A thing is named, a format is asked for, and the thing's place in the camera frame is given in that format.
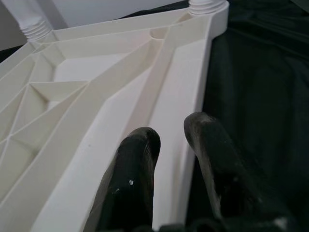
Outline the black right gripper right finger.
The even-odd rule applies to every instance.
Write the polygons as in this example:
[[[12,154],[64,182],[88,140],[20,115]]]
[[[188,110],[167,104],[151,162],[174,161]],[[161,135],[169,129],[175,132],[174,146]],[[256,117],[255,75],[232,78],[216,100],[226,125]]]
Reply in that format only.
[[[184,133],[197,157],[213,220],[213,232],[295,232],[297,222],[271,182],[238,154],[222,124],[204,112],[184,120]]]

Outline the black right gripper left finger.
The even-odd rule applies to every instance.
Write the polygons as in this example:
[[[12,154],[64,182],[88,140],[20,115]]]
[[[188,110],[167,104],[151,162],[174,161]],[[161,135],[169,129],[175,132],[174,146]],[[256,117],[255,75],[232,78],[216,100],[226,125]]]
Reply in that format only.
[[[89,213],[91,232],[130,232],[153,222],[154,173],[160,137],[150,127],[133,130],[118,146]]]

